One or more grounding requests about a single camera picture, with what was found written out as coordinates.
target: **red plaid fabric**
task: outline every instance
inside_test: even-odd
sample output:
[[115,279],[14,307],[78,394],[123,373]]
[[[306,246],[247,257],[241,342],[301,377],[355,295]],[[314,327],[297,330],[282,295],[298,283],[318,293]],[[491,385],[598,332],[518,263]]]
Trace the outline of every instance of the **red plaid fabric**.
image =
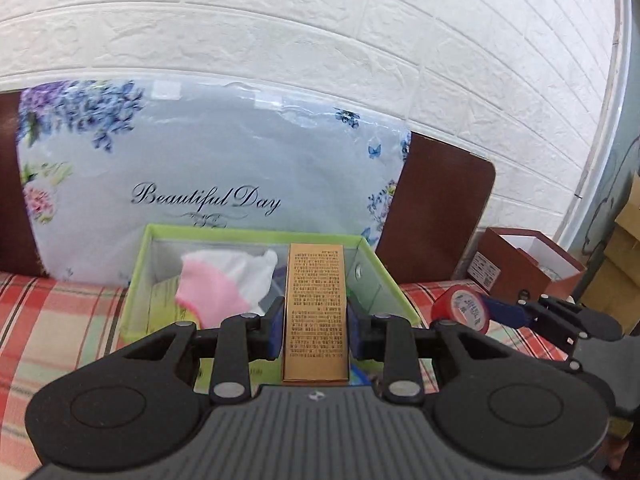
[[[431,322],[431,307],[433,306],[433,303],[443,295],[450,286],[453,285],[466,285],[469,288],[484,294],[482,289],[472,280],[460,280],[457,282],[409,283],[407,285],[400,285],[400,288],[402,288],[405,296],[409,299],[418,314],[420,314],[422,323],[425,326],[429,326],[429,323]],[[491,321],[487,335],[498,340],[504,345],[519,350],[524,354],[538,358],[553,359],[556,361],[564,361],[566,359],[566,354],[564,352],[528,328],[516,330],[496,323],[495,321]],[[438,391],[438,385],[436,384],[430,359],[422,360],[422,379],[427,393]]]
[[21,480],[40,465],[24,429],[27,403],[111,351],[124,297],[122,288],[0,272],[0,479]]

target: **dark brown panel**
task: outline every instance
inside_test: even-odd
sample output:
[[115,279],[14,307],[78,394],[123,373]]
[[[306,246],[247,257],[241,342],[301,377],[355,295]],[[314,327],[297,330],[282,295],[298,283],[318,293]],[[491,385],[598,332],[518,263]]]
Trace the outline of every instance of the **dark brown panel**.
[[0,94],[0,270],[41,276],[15,151],[19,101],[20,92]]
[[413,134],[376,254],[398,283],[448,280],[494,185],[494,165]]

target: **floral poster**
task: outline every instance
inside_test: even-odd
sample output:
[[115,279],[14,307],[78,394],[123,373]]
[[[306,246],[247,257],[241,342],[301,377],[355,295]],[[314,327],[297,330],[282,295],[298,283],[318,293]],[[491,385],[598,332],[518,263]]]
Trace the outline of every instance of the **floral poster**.
[[409,150],[402,121],[202,78],[23,91],[20,179],[46,270],[126,284],[144,226],[380,239]]

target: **white logo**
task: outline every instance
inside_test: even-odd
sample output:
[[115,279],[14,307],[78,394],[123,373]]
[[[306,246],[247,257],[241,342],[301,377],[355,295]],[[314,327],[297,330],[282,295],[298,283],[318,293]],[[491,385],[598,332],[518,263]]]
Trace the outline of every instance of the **white logo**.
[[326,397],[326,395],[322,392],[319,392],[318,390],[308,394],[309,399],[314,400],[315,402],[318,402],[319,400],[322,400]]

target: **reddish brown box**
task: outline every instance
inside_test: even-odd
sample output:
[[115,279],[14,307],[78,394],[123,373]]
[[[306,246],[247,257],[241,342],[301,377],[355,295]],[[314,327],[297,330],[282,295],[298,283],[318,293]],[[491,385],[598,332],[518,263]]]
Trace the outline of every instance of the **reddish brown box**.
[[516,303],[540,294],[567,298],[584,266],[540,231],[490,227],[467,272],[492,298]]

